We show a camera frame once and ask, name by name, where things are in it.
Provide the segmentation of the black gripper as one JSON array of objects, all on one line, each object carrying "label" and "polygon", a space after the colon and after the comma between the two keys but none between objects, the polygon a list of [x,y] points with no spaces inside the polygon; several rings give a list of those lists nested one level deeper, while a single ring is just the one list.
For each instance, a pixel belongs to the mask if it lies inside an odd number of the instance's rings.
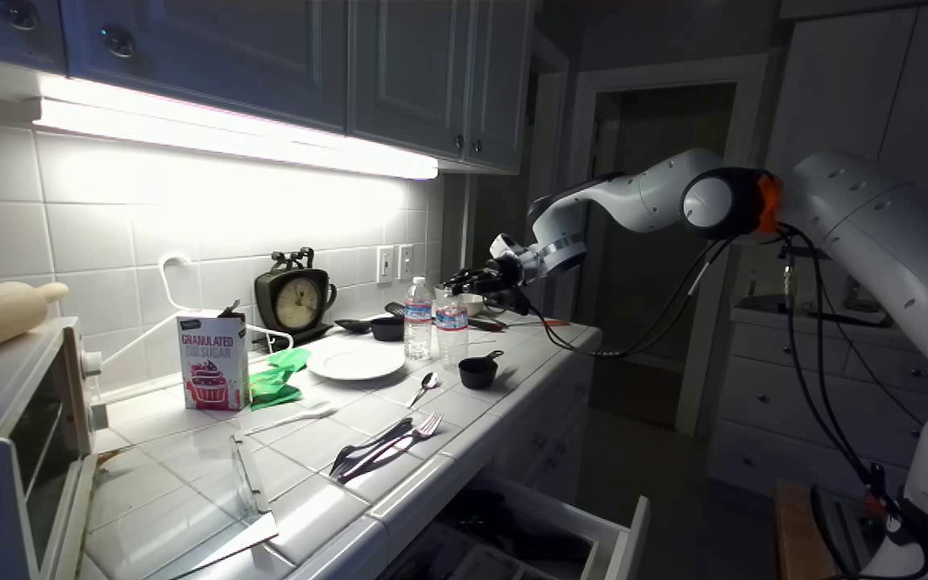
[{"label": "black gripper", "polygon": [[477,292],[490,301],[492,306],[506,306],[518,315],[532,314],[532,301],[522,290],[522,266],[515,259],[490,259],[480,269],[462,269],[444,280],[444,287],[462,292]]}]

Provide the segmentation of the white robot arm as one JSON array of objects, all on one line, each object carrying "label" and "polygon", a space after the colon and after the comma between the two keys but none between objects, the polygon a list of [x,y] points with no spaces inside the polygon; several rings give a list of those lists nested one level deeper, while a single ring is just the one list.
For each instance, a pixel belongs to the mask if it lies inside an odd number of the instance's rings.
[{"label": "white robot arm", "polygon": [[[528,244],[497,237],[490,259],[462,269],[449,287],[480,298],[518,292],[580,266],[586,204],[629,232],[687,226],[714,242],[805,237],[866,287],[928,360],[928,193],[839,151],[804,159],[789,181],[763,167],[725,167],[708,150],[690,150],[643,173],[586,184],[540,214]],[[928,419],[896,513],[910,525],[928,525]]]}]

